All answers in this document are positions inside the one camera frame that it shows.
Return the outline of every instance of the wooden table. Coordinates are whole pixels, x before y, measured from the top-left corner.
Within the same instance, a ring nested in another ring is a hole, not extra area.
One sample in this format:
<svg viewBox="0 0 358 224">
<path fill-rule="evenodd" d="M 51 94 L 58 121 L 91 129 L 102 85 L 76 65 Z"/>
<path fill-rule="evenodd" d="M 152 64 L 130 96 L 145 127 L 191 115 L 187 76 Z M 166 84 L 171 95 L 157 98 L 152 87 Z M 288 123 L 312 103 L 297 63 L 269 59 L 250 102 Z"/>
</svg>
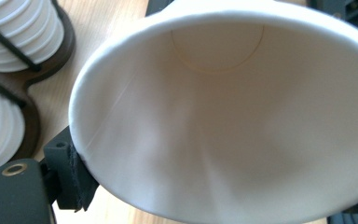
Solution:
<svg viewBox="0 0 358 224">
<path fill-rule="evenodd" d="M 305 0 L 292 0 L 304 4 Z M 43 158 L 42 146 L 68 125 L 68 104 L 81 67 L 106 39 L 145 16 L 148 0 L 59 0 L 76 31 L 76 51 L 53 77 L 29 89 L 41 117 L 41 137 L 35 158 Z M 120 201 L 99 187 L 88 212 L 62 211 L 54 205 L 58 223 L 174 224 Z M 325 220 L 312 222 L 323 224 Z"/>
</svg>

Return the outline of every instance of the white ceramic cup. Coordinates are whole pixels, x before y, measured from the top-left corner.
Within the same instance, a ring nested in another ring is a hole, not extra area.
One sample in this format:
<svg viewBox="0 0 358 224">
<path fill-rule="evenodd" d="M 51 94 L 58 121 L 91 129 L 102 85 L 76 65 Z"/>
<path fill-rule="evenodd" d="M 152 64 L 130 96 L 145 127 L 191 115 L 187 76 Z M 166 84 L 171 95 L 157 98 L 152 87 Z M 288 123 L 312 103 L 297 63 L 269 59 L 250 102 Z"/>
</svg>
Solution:
<svg viewBox="0 0 358 224">
<path fill-rule="evenodd" d="M 272 1 L 176 0 L 102 45 L 75 147 L 124 202 L 185 223 L 303 223 L 358 203 L 358 29 Z"/>
</svg>

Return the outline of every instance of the screw hole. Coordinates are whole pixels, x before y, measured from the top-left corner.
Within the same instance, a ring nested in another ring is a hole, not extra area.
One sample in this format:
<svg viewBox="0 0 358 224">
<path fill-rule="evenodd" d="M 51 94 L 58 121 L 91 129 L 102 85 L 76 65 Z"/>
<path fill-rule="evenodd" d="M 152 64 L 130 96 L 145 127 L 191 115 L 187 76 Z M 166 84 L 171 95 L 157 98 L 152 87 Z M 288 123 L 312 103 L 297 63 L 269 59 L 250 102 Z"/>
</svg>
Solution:
<svg viewBox="0 0 358 224">
<path fill-rule="evenodd" d="M 63 142 L 57 143 L 56 147 L 65 147 L 66 144 Z"/>
<path fill-rule="evenodd" d="M 22 173 L 26 169 L 27 169 L 26 163 L 17 163 L 7 167 L 4 171 L 2 171 L 2 175 L 5 176 L 17 175 Z"/>
</svg>

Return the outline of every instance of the black mount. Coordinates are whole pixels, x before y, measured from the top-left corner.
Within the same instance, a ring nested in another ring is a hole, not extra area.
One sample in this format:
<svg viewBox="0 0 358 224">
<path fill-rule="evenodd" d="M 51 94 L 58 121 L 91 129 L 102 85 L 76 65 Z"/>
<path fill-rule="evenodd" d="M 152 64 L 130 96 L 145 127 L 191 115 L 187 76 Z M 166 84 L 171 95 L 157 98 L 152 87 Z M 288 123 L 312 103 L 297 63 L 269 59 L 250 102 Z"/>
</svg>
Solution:
<svg viewBox="0 0 358 224">
<path fill-rule="evenodd" d="M 149 0 L 146 16 L 160 12 L 174 0 Z M 358 0 L 307 0 L 307 5 L 358 27 Z"/>
<path fill-rule="evenodd" d="M 56 223 L 51 205 L 87 210 L 98 182 L 83 164 L 65 128 L 44 147 L 41 162 L 22 159 L 0 167 L 0 223 Z"/>
</svg>

